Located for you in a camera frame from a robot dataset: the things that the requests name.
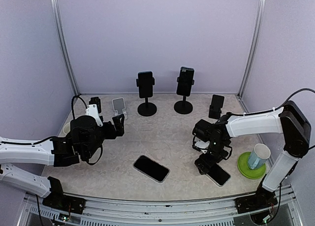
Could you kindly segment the white-edged black phone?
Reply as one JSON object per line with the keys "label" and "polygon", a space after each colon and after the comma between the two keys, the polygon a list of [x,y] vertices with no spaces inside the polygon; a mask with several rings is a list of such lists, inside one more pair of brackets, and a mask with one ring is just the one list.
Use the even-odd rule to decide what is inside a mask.
{"label": "white-edged black phone", "polygon": [[222,187],[231,178],[231,175],[226,172],[218,164],[214,164],[207,173],[208,177],[212,179],[219,187]]}

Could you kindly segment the silver folding phone stand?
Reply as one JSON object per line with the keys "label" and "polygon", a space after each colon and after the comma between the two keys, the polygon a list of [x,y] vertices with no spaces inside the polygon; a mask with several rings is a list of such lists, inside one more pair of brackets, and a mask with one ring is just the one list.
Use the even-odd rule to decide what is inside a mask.
{"label": "silver folding phone stand", "polygon": [[114,115],[118,116],[123,114],[125,119],[128,119],[127,111],[126,111],[126,104],[123,97],[112,99],[112,105],[114,110]]}

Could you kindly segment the teal-edged black phone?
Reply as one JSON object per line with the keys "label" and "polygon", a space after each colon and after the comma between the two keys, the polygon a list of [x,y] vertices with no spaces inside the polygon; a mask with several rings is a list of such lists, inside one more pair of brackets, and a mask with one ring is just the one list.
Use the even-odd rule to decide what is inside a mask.
{"label": "teal-edged black phone", "polygon": [[149,98],[153,96],[153,85],[155,80],[151,71],[144,71],[138,73],[136,85],[139,89],[140,98]]}

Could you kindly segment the clear-case black phone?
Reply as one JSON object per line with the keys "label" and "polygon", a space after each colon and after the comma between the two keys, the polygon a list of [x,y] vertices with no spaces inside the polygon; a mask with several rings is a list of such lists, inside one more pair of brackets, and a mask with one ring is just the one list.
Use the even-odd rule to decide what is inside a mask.
{"label": "clear-case black phone", "polygon": [[162,183],[170,172],[167,167],[145,155],[141,155],[134,162],[133,167],[158,183]]}

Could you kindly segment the black folding phone stand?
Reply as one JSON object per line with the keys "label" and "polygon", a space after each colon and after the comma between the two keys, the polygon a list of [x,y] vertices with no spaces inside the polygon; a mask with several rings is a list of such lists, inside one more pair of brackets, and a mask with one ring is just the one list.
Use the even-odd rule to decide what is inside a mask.
{"label": "black folding phone stand", "polygon": [[218,120],[221,117],[221,109],[224,103],[224,96],[212,95],[208,117]]}

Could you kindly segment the black round-base phone stand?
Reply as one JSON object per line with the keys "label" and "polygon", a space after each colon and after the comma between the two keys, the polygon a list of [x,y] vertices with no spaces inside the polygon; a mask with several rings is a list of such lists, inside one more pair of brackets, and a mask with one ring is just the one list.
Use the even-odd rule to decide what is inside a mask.
{"label": "black round-base phone stand", "polygon": [[187,97],[183,96],[182,100],[174,104],[174,110],[179,114],[189,114],[193,111],[193,106],[187,101]]}

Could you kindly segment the blue-edged black phone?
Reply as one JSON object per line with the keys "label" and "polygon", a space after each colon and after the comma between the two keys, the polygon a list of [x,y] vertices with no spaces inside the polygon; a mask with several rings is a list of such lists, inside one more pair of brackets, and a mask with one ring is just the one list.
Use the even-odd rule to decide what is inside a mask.
{"label": "blue-edged black phone", "polygon": [[194,69],[188,67],[181,67],[179,77],[177,78],[176,94],[180,96],[189,97],[191,88],[194,85]]}

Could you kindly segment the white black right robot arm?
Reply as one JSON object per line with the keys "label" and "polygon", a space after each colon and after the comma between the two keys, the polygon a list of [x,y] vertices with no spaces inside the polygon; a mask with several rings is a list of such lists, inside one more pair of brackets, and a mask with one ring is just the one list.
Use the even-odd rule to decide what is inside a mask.
{"label": "white black right robot arm", "polygon": [[261,181],[262,188],[252,196],[252,204],[262,208],[271,200],[282,180],[310,149],[311,124],[293,101],[281,107],[256,113],[226,113],[215,123],[199,120],[193,130],[193,148],[201,152],[195,165],[201,175],[210,174],[211,168],[231,153],[224,150],[231,139],[243,135],[280,133],[284,136],[283,151]]}

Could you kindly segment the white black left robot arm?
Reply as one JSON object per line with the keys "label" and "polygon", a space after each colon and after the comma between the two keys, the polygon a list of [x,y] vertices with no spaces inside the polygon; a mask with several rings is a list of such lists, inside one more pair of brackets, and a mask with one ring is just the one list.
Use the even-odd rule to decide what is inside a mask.
{"label": "white black left robot arm", "polygon": [[63,209],[69,198],[63,193],[59,179],[42,177],[15,166],[16,163],[36,163],[53,167],[67,167],[81,161],[92,165],[90,159],[97,150],[102,151],[106,139],[124,134],[123,114],[112,121],[98,124],[89,115],[70,122],[70,132],[65,137],[48,137],[41,141],[0,140],[0,181],[33,193],[49,197],[56,207]]}

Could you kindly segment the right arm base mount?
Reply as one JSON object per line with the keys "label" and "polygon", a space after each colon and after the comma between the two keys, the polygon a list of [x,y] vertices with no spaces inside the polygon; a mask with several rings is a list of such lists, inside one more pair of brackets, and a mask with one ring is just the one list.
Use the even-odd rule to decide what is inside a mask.
{"label": "right arm base mount", "polygon": [[238,214],[248,213],[277,205],[278,200],[274,194],[253,194],[235,199]]}

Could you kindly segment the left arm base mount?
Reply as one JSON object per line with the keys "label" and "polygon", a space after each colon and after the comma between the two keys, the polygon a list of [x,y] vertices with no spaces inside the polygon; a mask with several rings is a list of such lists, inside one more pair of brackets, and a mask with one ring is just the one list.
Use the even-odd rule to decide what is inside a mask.
{"label": "left arm base mount", "polygon": [[42,204],[53,209],[82,215],[86,205],[86,200],[84,198],[65,194],[50,193],[43,199]]}

